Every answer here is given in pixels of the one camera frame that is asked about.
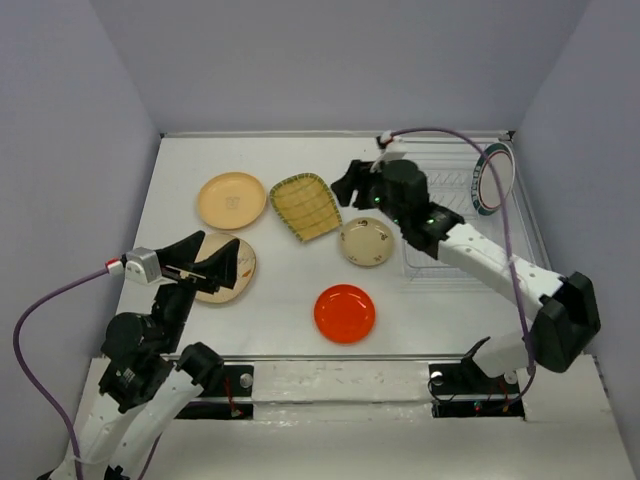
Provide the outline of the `beige painted plate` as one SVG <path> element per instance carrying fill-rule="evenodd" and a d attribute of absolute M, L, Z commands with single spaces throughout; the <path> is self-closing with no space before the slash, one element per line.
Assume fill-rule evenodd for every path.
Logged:
<path fill-rule="evenodd" d="M 257 258 L 253 248 L 243 239 L 225 233 L 211 233 L 205 236 L 200 247 L 197 261 L 204 260 L 232 240 L 239 241 L 237 259 L 237 279 L 233 289 L 222 287 L 215 294 L 198 292 L 195 299 L 210 305 L 222 305 L 235 301 L 251 283 L 257 267 Z"/>

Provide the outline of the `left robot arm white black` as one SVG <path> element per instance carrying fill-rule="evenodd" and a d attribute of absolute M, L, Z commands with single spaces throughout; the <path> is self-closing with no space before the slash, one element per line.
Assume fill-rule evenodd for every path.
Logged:
<path fill-rule="evenodd" d="M 178 345 L 198 292 L 231 289 L 240 242 L 232 238 L 203 260 L 205 234 L 161 249 L 138 247 L 106 264 L 111 275 L 157 285 L 147 313 L 124 312 L 109 322 L 101 346 L 109 363 L 87 420 L 49 479 L 129 479 L 176 415 L 199 394 L 215 392 L 224 360 L 197 342 Z"/>

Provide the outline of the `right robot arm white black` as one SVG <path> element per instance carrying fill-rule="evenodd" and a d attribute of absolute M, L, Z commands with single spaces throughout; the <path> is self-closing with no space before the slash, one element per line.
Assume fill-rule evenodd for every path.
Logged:
<path fill-rule="evenodd" d="M 564 373 L 600 331 L 587 276 L 562 276 L 508 253 L 432 201 L 427 177 L 414 162 L 354 160 L 331 189 L 341 206 L 381 211 L 414 249 L 471 275 L 516 306 L 517 332 L 485 337 L 460 360 L 456 376 L 468 390 L 482 392 L 520 369 Z"/>

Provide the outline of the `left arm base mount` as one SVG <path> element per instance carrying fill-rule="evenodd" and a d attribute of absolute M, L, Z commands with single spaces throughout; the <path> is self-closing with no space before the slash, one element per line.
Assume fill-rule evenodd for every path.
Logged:
<path fill-rule="evenodd" d="M 178 420 L 252 420 L 254 366 L 231 363 L 222 379 L 191 400 L 177 415 Z"/>

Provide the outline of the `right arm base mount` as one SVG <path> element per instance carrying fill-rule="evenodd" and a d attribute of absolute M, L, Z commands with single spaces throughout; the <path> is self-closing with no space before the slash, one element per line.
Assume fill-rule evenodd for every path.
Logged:
<path fill-rule="evenodd" d="M 525 418 L 517 380 L 467 379 L 460 363 L 430 363 L 427 389 L 434 418 Z"/>

